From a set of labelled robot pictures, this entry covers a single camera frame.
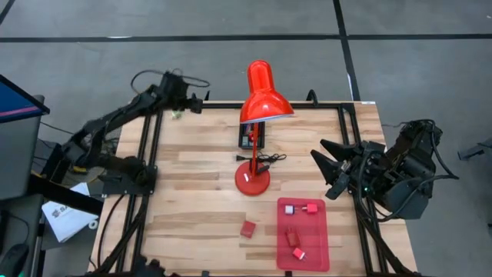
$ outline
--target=wood grain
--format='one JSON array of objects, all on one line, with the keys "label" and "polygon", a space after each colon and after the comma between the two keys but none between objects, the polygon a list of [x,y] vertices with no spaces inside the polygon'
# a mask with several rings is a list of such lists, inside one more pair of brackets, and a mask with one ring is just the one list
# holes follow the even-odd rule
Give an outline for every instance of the wood grain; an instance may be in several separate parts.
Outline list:
[{"label": "wood grain", "polygon": [[[355,106],[362,139],[384,143],[376,105],[357,102]],[[294,275],[365,275],[352,198],[347,194],[336,201],[324,197],[328,187],[309,154],[312,149],[326,154],[319,145],[321,139],[342,142],[336,111],[298,109],[291,118],[266,124],[263,153],[288,157],[271,166],[271,185],[258,197],[242,195],[235,188],[234,173],[240,164],[235,156],[251,155],[238,148],[238,124],[237,109],[204,109],[201,115],[186,113],[180,120],[165,113],[156,162],[158,182],[148,208],[142,254],[159,259],[167,272],[182,275],[200,275],[202,270],[212,275],[284,275],[275,261],[276,201],[279,197],[313,198],[326,202],[331,269]],[[142,125],[139,118],[123,128],[118,156],[136,155]],[[351,134],[350,124],[347,127]],[[101,222],[116,198],[105,200]],[[103,258],[121,237],[127,203],[125,197],[108,223]],[[251,239],[239,235],[244,220],[257,224]],[[417,270],[405,222],[385,223],[381,232],[400,260]],[[127,269],[133,245],[130,242],[127,251]],[[377,269],[372,242],[371,251]]]}]

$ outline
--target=computer monitor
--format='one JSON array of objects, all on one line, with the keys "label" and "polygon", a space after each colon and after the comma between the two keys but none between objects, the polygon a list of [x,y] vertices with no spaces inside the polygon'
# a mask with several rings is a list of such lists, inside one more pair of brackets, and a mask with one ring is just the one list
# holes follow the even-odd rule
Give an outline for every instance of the computer monitor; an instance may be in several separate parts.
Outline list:
[{"label": "computer monitor", "polygon": [[47,114],[49,108],[0,75],[0,123]]}]

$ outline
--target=table leg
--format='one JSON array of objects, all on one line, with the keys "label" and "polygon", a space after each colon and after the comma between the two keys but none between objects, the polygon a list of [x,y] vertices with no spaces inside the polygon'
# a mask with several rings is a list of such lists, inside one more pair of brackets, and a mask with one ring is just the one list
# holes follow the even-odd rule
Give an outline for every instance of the table leg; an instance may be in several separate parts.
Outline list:
[{"label": "table leg", "polygon": [[55,185],[49,180],[35,175],[31,175],[29,179],[28,193],[39,193],[49,200],[93,215],[100,215],[102,211],[103,202],[90,196],[73,192],[60,185]]}]

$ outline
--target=gray floor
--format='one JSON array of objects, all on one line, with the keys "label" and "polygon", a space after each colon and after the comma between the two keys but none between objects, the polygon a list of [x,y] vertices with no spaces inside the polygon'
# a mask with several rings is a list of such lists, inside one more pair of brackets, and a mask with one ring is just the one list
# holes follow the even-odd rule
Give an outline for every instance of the gray floor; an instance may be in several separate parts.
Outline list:
[{"label": "gray floor", "polygon": [[[6,0],[0,0],[0,6]],[[475,0],[341,0],[349,34],[492,33],[492,2]],[[337,33],[327,0],[17,0],[0,37],[230,35]],[[492,165],[489,155],[469,162],[459,149],[492,136],[492,40],[351,42],[364,101],[376,101],[383,123],[433,118],[444,131],[440,152],[460,181],[442,181],[422,219],[408,228],[419,271],[438,276],[490,276]],[[268,60],[278,90],[290,100],[310,88],[321,100],[349,100],[341,44],[318,42],[8,43],[0,73],[52,113],[43,121],[76,130],[132,96],[130,78],[145,68],[181,68],[211,82],[211,99],[245,99],[245,69]],[[142,78],[144,88],[151,77]],[[196,89],[199,95],[206,90]],[[388,144],[397,128],[384,128]],[[42,128],[40,137],[66,135]],[[94,232],[48,251],[46,276],[81,274]]]}]

